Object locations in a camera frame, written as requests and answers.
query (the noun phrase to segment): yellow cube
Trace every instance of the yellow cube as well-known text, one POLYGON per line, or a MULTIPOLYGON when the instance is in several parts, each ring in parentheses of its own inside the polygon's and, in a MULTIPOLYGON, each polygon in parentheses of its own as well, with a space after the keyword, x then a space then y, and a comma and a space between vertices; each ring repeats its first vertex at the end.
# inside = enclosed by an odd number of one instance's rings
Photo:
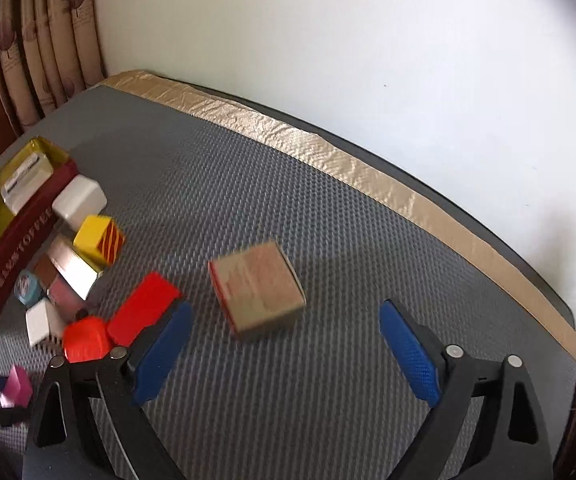
POLYGON ((84 256, 102 266, 112 265, 125 236, 109 216, 90 215, 81 224, 74 238, 74 246, 84 256))

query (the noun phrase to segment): pink block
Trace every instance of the pink block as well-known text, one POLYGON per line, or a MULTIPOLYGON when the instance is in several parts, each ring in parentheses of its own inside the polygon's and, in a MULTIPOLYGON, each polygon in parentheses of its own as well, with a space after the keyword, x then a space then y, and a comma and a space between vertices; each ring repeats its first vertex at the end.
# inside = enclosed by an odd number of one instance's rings
POLYGON ((32 398, 32 385, 26 371, 19 365, 13 365, 10 375, 1 393, 1 406, 11 408, 23 406, 27 408, 32 398))

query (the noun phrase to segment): textured gray mat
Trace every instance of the textured gray mat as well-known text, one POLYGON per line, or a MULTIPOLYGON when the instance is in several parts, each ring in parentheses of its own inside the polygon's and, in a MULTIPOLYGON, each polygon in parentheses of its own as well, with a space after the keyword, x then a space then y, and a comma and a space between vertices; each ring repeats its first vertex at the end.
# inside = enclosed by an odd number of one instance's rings
MULTIPOLYGON (((379 336, 377 309, 391 296, 474 356, 521 355, 556 450, 574 360, 497 285, 388 208, 271 148, 109 88, 84 92, 31 134, 68 149, 101 183, 105 212, 126 233, 95 290, 101 314, 109 317, 150 270, 193 304, 191 340, 145 406, 190 480, 386 478, 427 412, 379 336), (240 344, 206 262, 269 238, 293 263, 308 306, 294 330, 240 344)), ((27 349, 24 330, 10 300, 0 372, 12 362, 43 370, 48 357, 27 349)), ((97 412, 117 472, 130 478, 97 412)), ((473 428, 470 419, 447 476, 473 428)), ((24 435, 3 430, 0 441, 20 451, 24 435)))

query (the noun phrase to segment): white wall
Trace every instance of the white wall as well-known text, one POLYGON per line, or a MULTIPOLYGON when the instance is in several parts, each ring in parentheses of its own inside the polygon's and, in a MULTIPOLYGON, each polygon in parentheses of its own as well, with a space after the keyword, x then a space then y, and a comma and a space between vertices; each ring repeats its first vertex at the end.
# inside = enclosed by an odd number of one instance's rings
POLYGON ((574 0, 96 0, 110 73, 285 111, 446 195, 576 316, 574 0))

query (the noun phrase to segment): silver screw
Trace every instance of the silver screw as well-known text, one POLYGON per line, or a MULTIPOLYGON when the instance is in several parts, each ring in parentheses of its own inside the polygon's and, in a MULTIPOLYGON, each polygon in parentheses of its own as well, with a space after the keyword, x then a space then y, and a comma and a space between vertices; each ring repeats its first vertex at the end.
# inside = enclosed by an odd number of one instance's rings
POLYGON ((515 368, 520 368, 524 362, 518 355, 509 355, 508 356, 508 364, 514 366, 515 368))
POLYGON ((450 357, 454 357, 455 359, 459 359, 463 357, 463 348, 457 345, 448 345, 446 347, 446 353, 450 357))
POLYGON ((110 350, 110 359, 123 359, 128 351, 123 346, 116 346, 110 350))
POLYGON ((55 355, 52 359, 50 359, 50 368, 59 368, 63 366, 66 362, 65 357, 63 355, 55 355))

